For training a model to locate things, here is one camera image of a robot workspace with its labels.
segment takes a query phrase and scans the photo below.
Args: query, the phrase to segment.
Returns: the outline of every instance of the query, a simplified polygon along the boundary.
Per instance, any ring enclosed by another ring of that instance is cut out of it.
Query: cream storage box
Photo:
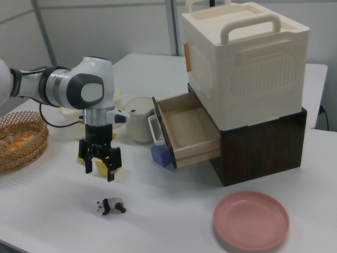
[[[256,3],[183,14],[189,83],[220,131],[301,112],[309,28]]]

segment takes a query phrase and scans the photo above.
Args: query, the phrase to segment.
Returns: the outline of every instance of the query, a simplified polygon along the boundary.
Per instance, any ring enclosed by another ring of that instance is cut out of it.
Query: white cup
[[[150,143],[153,141],[148,117],[154,115],[154,103],[152,98],[135,98],[127,102],[124,111],[130,114],[130,122],[126,124],[127,132],[130,138],[140,144]],[[161,130],[156,130],[155,135],[159,136]]]

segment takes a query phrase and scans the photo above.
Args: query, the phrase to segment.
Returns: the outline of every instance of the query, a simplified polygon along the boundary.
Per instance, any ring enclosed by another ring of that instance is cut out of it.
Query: cable
[[[318,115],[321,115],[322,113],[324,113],[325,115],[325,119],[326,119],[326,128],[328,131],[330,131],[329,129],[329,120],[328,120],[328,115],[326,113],[326,110],[325,110],[325,106],[324,105],[320,105],[320,109],[318,111]]]
[[[329,130],[329,120],[328,120],[328,115],[327,115],[327,113],[326,113],[325,108],[323,108],[323,112],[324,112],[324,115],[325,115],[325,118],[326,118],[326,128],[328,129],[328,131],[330,131],[330,130]]]
[[[39,71],[33,71],[33,72],[24,72],[22,75],[33,75],[33,74],[38,74],[38,73],[43,73],[44,70],[39,70]]]
[[[41,115],[41,118],[42,118],[42,120],[44,121],[44,122],[46,122],[47,123],[47,125],[50,125],[51,127],[54,127],[54,128],[67,128],[67,127],[70,127],[71,125],[75,125],[75,124],[77,124],[77,123],[81,123],[80,121],[76,121],[76,122],[73,122],[73,123],[71,123],[71,124],[68,124],[68,125],[53,125],[53,124],[51,124],[51,123],[49,123],[45,118],[44,118],[44,116],[42,115],[42,103],[39,103],[40,105],[39,105],[39,111],[40,111],[40,115]]]

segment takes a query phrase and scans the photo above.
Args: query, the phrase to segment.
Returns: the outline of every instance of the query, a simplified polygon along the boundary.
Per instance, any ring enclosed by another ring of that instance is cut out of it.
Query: cup lid
[[[152,98],[139,97],[128,101],[123,108],[131,117],[143,117],[152,114],[154,103]]]

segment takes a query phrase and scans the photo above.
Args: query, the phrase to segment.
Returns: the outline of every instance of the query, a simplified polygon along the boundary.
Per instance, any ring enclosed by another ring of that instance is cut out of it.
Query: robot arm
[[[121,164],[120,149],[111,148],[112,124],[127,123],[127,112],[114,109],[112,63],[103,58],[84,57],[73,69],[48,67],[34,72],[9,69],[0,60],[0,105],[9,96],[26,96],[55,107],[83,110],[86,138],[80,141],[79,156],[86,173],[92,171],[93,157],[102,159],[108,181]]]

